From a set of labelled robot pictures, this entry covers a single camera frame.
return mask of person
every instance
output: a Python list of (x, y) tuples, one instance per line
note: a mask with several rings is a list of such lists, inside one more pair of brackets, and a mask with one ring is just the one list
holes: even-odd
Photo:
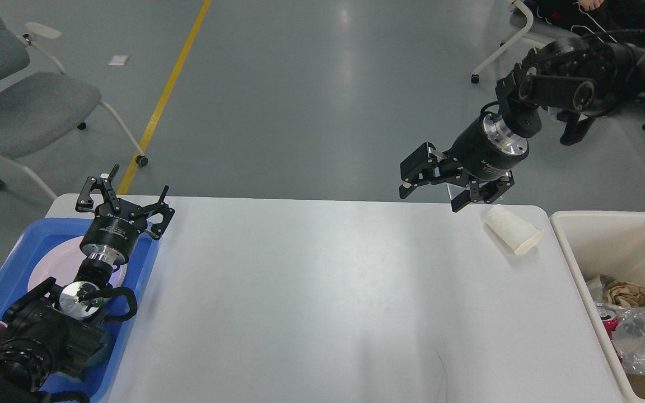
[[(645, 28), (645, 0), (535, 0), (537, 16), (578, 35)], [(603, 41), (645, 48), (645, 34), (608, 34)]]

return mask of chair armrest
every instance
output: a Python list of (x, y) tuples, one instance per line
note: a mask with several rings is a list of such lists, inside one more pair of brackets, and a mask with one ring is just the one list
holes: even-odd
[(61, 31), (55, 30), (54, 28), (51, 28), (51, 26), (39, 24), (38, 22), (25, 23), (24, 28), (29, 32), (29, 36), (33, 36), (34, 40), (37, 39), (37, 36), (41, 36), (46, 39), (56, 39), (61, 36)]
[(61, 74), (66, 74), (66, 69), (64, 64), (62, 64), (59, 59), (54, 56), (50, 51), (44, 49), (36, 40), (41, 36), (42, 38), (47, 39), (56, 39), (61, 36), (61, 31), (55, 30), (50, 26), (39, 24), (38, 22), (28, 22), (24, 24), (27, 33), (20, 37), (21, 43), (25, 46), (31, 46), (32, 48), (38, 50), (41, 54), (46, 56), (47, 59), (51, 60)]

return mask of black robotic arm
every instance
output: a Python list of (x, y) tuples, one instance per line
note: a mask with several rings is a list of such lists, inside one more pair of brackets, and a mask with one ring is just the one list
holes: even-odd
[[(464, 188), (451, 200), (458, 212), (469, 203), (496, 201), (514, 184), (511, 169), (527, 157), (538, 133), (538, 108), (555, 108), (566, 123), (560, 142), (584, 138), (595, 118), (619, 110), (645, 122), (645, 49), (629, 44), (589, 44), (567, 38), (531, 49), (497, 81), (497, 101), (445, 152), (423, 143), (400, 163), (400, 197), (418, 186), (448, 183)], [(499, 112), (487, 110), (499, 105)]]

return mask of trash bin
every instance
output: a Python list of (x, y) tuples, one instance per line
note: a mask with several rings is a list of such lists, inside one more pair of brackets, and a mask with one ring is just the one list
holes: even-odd
[(645, 403), (645, 377), (624, 373), (586, 288), (601, 274), (645, 286), (645, 213), (557, 212), (550, 220), (622, 395)]

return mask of gray floor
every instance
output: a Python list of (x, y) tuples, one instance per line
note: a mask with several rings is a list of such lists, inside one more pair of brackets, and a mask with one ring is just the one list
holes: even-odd
[[(43, 40), (71, 76), (100, 87), (137, 137), (143, 134), (203, 0), (169, 3), (7, 2), (14, 32), (38, 21), (64, 32)], [(469, 83), (471, 69), (509, 31), (505, 2), (213, 0), (148, 148), (151, 165), (131, 194), (398, 202), (399, 162), (423, 141), (451, 145), (494, 99), (494, 80), (528, 48), (515, 45)], [(130, 54), (125, 67), (108, 67)], [(39, 69), (32, 64), (8, 83)], [(58, 194), (89, 174), (124, 168), (133, 150), (102, 110), (74, 132), (21, 160)], [(645, 211), (645, 132), (604, 118), (583, 143), (543, 132), (515, 169), (508, 204), (559, 210)], [(0, 265), (50, 201), (0, 164)], [(411, 202), (448, 202), (442, 186)]]

